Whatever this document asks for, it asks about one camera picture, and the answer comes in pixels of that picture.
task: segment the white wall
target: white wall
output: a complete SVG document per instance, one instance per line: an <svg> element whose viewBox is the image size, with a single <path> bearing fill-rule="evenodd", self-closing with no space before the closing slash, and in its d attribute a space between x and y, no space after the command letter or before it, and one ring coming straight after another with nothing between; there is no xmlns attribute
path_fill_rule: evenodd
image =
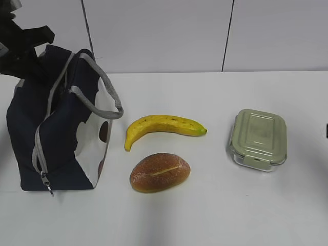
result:
<svg viewBox="0 0 328 246"><path fill-rule="evenodd" d="M80 0L20 0L14 21L22 28L49 26L54 45L77 52L90 48Z"/></svg>
<svg viewBox="0 0 328 246"><path fill-rule="evenodd" d="M233 0L84 1L105 71L221 71ZM22 28L48 25L55 45L90 48L80 0L21 2ZM235 0L224 71L327 70L327 23L327 0Z"/></svg>
<svg viewBox="0 0 328 246"><path fill-rule="evenodd" d="M327 70L328 1L235 0L224 71Z"/></svg>
<svg viewBox="0 0 328 246"><path fill-rule="evenodd" d="M232 0L85 0L111 73L221 71Z"/></svg>

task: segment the food container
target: food container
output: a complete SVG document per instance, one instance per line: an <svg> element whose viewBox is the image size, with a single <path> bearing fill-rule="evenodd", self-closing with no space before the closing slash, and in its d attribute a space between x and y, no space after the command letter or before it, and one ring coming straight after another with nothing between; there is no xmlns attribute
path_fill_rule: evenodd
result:
<svg viewBox="0 0 328 246"><path fill-rule="evenodd" d="M287 158L286 124L278 115L243 109L236 116L230 138L234 161L271 172Z"/></svg>

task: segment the scored bread crust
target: scored bread crust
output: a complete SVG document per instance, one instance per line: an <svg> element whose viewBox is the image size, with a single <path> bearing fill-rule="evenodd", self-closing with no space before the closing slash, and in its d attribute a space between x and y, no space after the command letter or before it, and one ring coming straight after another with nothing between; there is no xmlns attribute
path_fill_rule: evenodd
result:
<svg viewBox="0 0 328 246"><path fill-rule="evenodd" d="M157 192L184 182L190 166L181 157L157 153L140 161L130 175L132 187L141 192Z"/></svg>

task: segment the yellow banana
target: yellow banana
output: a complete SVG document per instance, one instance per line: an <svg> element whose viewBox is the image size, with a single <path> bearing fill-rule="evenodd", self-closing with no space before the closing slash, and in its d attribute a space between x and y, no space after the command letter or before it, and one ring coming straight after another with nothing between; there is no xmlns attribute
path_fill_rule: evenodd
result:
<svg viewBox="0 0 328 246"><path fill-rule="evenodd" d="M172 115L149 115L133 122L127 130L125 150L130 151L134 142L150 132L173 132L186 136L202 136L207 130L198 122Z"/></svg>

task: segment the navy blue lunch bag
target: navy blue lunch bag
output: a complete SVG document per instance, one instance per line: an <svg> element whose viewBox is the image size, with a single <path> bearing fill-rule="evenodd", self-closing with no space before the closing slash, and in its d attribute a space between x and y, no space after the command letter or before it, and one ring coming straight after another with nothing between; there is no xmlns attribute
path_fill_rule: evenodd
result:
<svg viewBox="0 0 328 246"><path fill-rule="evenodd" d="M93 189L112 120L123 115L120 99L87 49L74 54L47 45L39 60L49 79L21 79L6 116L20 186L52 195L53 190ZM112 99L117 111L108 110Z"/></svg>

